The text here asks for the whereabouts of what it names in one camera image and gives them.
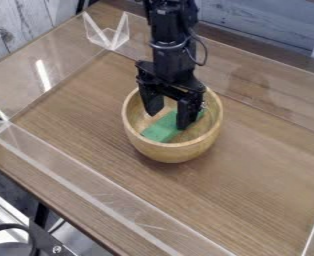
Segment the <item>screw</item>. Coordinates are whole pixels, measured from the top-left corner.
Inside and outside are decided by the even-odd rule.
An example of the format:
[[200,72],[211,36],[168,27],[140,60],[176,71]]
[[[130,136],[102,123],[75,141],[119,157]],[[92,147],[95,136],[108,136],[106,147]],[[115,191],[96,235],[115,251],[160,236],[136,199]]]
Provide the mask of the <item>screw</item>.
[[59,253],[61,253],[61,251],[63,251],[63,247],[61,246],[55,246],[53,247],[53,254],[59,254]]

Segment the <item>wooden bowl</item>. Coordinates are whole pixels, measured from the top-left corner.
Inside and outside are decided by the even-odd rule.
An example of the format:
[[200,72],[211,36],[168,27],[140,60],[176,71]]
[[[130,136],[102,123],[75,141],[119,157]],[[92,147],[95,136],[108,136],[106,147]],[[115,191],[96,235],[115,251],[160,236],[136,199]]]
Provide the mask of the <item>wooden bowl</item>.
[[206,112],[203,117],[168,143],[146,138],[140,133],[170,111],[176,102],[164,97],[164,109],[151,117],[144,110],[139,88],[128,95],[123,105],[123,122],[130,141],[135,148],[151,159],[163,163],[182,163],[200,156],[212,146],[223,121],[223,105],[210,88],[204,94]]

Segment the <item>green sponge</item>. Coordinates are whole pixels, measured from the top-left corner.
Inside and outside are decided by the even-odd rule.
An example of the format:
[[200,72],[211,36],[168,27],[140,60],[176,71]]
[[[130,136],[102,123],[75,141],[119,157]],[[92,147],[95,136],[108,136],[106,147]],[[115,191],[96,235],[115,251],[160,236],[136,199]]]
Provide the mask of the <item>green sponge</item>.
[[[198,120],[203,117],[204,111],[199,112]],[[183,131],[176,127],[176,115],[174,110],[163,116],[143,132],[142,135],[152,141],[167,143]]]

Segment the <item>clear plastic holder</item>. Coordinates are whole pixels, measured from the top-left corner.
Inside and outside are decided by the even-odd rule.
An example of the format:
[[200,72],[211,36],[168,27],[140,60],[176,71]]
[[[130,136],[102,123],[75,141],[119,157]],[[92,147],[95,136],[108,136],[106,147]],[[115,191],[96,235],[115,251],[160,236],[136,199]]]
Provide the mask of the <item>clear plastic holder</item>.
[[[283,64],[263,62],[265,58],[248,54],[250,58],[256,59],[252,63],[259,65],[239,65],[243,51],[226,45],[222,47],[222,44],[208,39],[203,40],[215,52],[215,58],[208,59],[207,66],[196,70],[207,86],[314,130],[314,90],[310,91],[306,86],[306,83],[314,86],[314,74],[307,81],[306,71],[298,72],[290,68],[295,69],[297,75],[293,81],[282,80]],[[0,121],[0,145],[170,255],[234,255],[99,172],[8,121],[79,72],[104,50],[112,50],[134,60],[150,59],[148,41],[150,29],[144,18],[124,12],[118,27],[102,29],[84,13],[27,46],[24,51],[5,59],[0,63],[0,116],[4,119]],[[246,83],[250,77],[252,85]],[[75,184],[72,177],[79,173],[87,173],[94,178],[77,180]],[[314,230],[302,255],[311,255],[307,254],[311,250]]]

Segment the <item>bowl rim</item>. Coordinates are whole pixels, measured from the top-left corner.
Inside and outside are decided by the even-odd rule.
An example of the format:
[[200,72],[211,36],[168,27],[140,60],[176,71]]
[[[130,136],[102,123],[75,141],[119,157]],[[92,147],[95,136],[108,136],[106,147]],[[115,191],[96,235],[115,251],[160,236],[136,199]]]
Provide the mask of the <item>bowl rim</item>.
[[128,120],[128,115],[127,115],[127,107],[128,107],[131,99],[136,95],[136,93],[139,93],[139,87],[132,90],[132,92],[130,93],[128,97],[124,100],[123,109],[122,109],[122,116],[123,116],[123,123],[124,123],[126,129],[128,129],[130,132],[146,143],[152,144],[155,146],[166,147],[166,148],[179,148],[180,146],[191,146],[191,145],[195,145],[196,143],[202,142],[203,140],[206,140],[208,137],[211,137],[212,133],[215,133],[216,130],[220,128],[222,121],[223,121],[223,104],[222,104],[222,101],[220,101],[220,98],[219,98],[218,94],[207,87],[207,92],[206,93],[210,93],[214,96],[214,99],[215,99],[218,107],[219,107],[216,122],[215,122],[214,126],[211,127],[211,129],[208,130],[208,132],[206,132],[196,139],[192,139],[192,140],[186,141],[186,142],[178,142],[178,143],[156,142],[156,141],[146,138],[134,129],[134,127],[130,123],[130,120]]

